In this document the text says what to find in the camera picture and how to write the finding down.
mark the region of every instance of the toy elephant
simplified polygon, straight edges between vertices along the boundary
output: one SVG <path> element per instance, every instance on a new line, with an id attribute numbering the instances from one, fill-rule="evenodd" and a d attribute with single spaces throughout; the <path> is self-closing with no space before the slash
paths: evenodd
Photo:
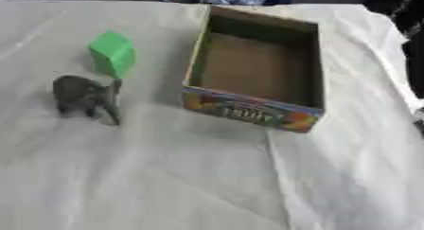
<path id="1" fill-rule="evenodd" d="M 109 86 L 78 76 L 62 76 L 53 82 L 53 94 L 61 115 L 83 110 L 87 116 L 95 117 L 97 107 L 104 109 L 115 125 L 120 124 L 115 97 L 119 93 L 121 80 L 114 80 Z"/>

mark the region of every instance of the white paper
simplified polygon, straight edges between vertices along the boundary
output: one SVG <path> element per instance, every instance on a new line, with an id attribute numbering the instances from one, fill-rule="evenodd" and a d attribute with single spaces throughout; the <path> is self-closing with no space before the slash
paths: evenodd
<path id="1" fill-rule="evenodd" d="M 0 1 L 0 227 L 424 228 L 423 141 L 414 98 L 393 83 L 404 82 L 395 27 L 360 6 L 245 9 L 320 23 L 327 114 L 312 132 L 181 108 L 205 6 Z M 109 82 L 86 49 L 108 29 L 136 50 L 123 125 L 60 118 L 55 78 Z"/>

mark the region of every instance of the box wall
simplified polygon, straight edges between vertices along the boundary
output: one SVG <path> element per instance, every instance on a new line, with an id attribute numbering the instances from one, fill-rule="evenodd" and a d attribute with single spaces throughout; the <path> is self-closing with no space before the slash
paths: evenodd
<path id="1" fill-rule="evenodd" d="M 300 133 L 308 132 L 323 114 L 311 108 L 194 87 L 185 87 L 183 101 L 188 110 Z"/>

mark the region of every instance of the green block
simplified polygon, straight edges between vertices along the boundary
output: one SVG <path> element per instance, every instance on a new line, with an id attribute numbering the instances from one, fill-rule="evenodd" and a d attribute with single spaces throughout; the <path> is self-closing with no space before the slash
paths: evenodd
<path id="1" fill-rule="evenodd" d="M 133 42 L 112 31 L 100 35 L 88 45 L 98 72 L 122 79 L 134 64 Z"/>

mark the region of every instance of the open box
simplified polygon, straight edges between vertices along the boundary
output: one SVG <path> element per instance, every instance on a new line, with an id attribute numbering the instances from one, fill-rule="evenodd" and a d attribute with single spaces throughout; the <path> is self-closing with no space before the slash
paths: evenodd
<path id="1" fill-rule="evenodd" d="M 318 25 L 210 7 L 184 81 L 184 105 L 305 133 L 324 114 Z"/>

